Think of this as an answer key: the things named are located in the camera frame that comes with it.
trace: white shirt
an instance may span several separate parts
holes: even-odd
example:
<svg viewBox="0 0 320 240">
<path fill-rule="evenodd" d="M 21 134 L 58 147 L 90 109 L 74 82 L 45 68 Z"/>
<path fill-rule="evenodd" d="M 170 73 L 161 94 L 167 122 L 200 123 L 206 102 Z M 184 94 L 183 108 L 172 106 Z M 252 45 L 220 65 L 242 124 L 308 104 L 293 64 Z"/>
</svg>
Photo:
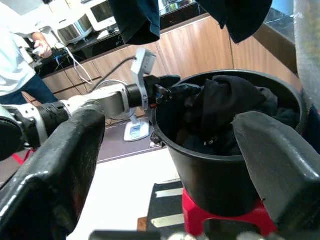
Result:
<svg viewBox="0 0 320 240">
<path fill-rule="evenodd" d="M 12 35 L 30 38 L 35 32 L 39 30 L 0 2 L 0 96 L 19 90 L 35 76 Z"/>
</svg>

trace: white floor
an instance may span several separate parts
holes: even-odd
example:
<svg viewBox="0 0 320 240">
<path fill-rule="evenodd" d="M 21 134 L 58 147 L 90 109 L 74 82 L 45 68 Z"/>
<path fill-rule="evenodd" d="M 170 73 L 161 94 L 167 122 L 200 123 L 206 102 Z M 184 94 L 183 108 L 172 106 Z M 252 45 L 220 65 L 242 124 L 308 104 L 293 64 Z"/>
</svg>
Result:
<svg viewBox="0 0 320 240">
<path fill-rule="evenodd" d="M 155 183 L 178 179 L 167 149 L 97 165 L 81 218 L 68 240 L 88 240 L 94 230 L 137 230 Z"/>
</svg>

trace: floor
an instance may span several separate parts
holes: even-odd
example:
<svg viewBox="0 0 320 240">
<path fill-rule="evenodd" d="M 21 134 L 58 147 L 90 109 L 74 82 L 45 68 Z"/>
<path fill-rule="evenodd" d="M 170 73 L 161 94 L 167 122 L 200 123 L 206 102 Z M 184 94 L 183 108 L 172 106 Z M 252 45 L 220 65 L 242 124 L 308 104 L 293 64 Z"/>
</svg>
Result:
<svg viewBox="0 0 320 240">
<path fill-rule="evenodd" d="M 167 149 L 97 165 L 75 231 L 68 240 L 87 240 L 94 230 L 137 230 L 148 215 L 155 183 L 178 179 Z"/>
<path fill-rule="evenodd" d="M 125 128 L 126 122 L 120 122 L 107 127 L 98 156 L 98 164 L 161 149 L 161 147 L 150 147 L 150 136 L 139 141 L 125 142 Z M 153 127 L 150 126 L 149 135 L 151 135 L 153 131 Z M 26 153 L 27 151 L 23 151 L 18 153 L 18 155 L 23 159 Z M 19 169 L 19 167 L 20 165 L 12 157 L 0 161 L 0 187 Z"/>
</svg>

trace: black padded arm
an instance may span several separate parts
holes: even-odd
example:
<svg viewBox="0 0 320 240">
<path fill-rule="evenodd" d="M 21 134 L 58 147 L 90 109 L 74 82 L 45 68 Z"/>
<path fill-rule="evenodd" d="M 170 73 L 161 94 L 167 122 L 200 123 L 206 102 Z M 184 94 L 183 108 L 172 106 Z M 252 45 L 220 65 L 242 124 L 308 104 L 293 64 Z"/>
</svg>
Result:
<svg viewBox="0 0 320 240">
<path fill-rule="evenodd" d="M 105 131 L 98 105 L 80 108 L 0 189 L 0 239 L 65 240 L 78 223 Z"/>
<path fill-rule="evenodd" d="M 319 229 L 316 151 L 294 129 L 259 112 L 239 114 L 233 128 L 251 180 L 279 229 Z"/>
</svg>

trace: black plastic bucket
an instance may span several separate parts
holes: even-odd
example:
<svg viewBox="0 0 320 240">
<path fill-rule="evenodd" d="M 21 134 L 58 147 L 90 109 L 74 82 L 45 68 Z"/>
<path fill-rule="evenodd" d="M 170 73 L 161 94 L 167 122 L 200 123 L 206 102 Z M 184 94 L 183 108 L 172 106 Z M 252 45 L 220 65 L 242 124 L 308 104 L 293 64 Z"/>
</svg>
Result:
<svg viewBox="0 0 320 240">
<path fill-rule="evenodd" d="M 280 107 L 300 113 L 296 130 L 302 132 L 307 118 L 305 102 L 292 86 L 276 77 L 254 71 L 223 70 L 194 75 L 182 82 L 203 86 L 206 79 L 218 75 L 237 76 L 257 87 L 269 88 L 278 97 Z M 185 110 L 183 102 L 171 102 L 153 109 L 151 119 L 155 134 L 169 149 L 186 191 L 199 207 L 212 214 L 235 217 L 250 212 L 258 194 L 241 155 L 207 155 L 175 143 Z"/>
</svg>

